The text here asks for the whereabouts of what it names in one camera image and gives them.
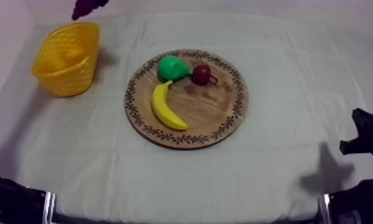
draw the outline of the white cloth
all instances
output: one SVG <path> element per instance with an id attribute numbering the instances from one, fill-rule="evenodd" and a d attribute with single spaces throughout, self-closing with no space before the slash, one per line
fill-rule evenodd
<path id="1" fill-rule="evenodd" d="M 350 115 L 373 112 L 373 36 L 231 14 L 107 17 L 94 83 L 58 98 L 30 74 L 54 27 L 35 30 L 0 93 L 0 174 L 58 195 L 58 211 L 152 223 L 270 222 L 313 216 L 316 197 L 373 178 L 370 155 L 342 156 Z M 139 136 L 123 106 L 131 75 L 162 52 L 203 49 L 244 76 L 239 129 L 204 150 Z"/>

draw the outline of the yellow banana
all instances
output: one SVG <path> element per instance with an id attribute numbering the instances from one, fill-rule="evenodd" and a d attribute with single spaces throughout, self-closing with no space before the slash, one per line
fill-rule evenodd
<path id="1" fill-rule="evenodd" d="M 153 91 L 152 108 L 159 120 L 167 127 L 175 130 L 186 130 L 188 125 L 181 120 L 166 103 L 167 91 L 169 90 L 169 85 L 172 83 L 173 81 L 170 80 L 156 86 Z"/>

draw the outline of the round wooden tray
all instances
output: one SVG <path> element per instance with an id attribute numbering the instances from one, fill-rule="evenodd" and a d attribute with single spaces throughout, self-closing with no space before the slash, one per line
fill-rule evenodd
<path id="1" fill-rule="evenodd" d="M 186 131 L 172 130 L 156 119 L 151 98 L 156 85 L 158 62 L 174 55 L 193 70 L 210 66 L 216 85 L 197 86 L 190 77 L 172 84 L 167 104 L 185 123 Z M 125 110 L 132 126 L 148 140 L 164 147 L 190 150 L 213 145 L 234 132 L 248 108 L 248 90 L 243 77 L 229 62 L 206 51 L 182 49 L 158 55 L 143 64 L 132 76 L 125 93 Z"/>

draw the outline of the plastic fruit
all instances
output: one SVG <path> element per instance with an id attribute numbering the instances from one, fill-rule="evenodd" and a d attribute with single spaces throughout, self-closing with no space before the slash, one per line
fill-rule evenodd
<path id="1" fill-rule="evenodd" d="M 166 103 L 166 96 L 169 90 L 169 85 L 173 81 L 167 81 L 166 83 L 159 84 L 153 91 L 152 97 L 152 108 L 157 118 L 167 127 L 174 130 L 186 130 L 188 125 L 181 120 L 168 106 Z"/>
<path id="2" fill-rule="evenodd" d="M 205 65 L 197 66 L 194 69 L 194 72 L 191 76 L 191 80 L 193 83 L 200 86 L 205 86 L 209 82 L 216 84 L 218 81 L 216 77 L 212 76 L 210 67 Z"/>
<path id="3" fill-rule="evenodd" d="M 158 73 L 166 80 L 181 79 L 191 74 L 188 66 L 176 56 L 164 56 L 158 63 Z"/>

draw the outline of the plastic basket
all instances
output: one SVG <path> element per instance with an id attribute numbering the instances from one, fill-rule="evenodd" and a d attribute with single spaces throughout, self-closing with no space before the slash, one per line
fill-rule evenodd
<path id="1" fill-rule="evenodd" d="M 32 75 L 58 96 L 69 97 L 92 83 L 99 50 L 99 26 L 73 23 L 50 33 L 32 65 Z"/>

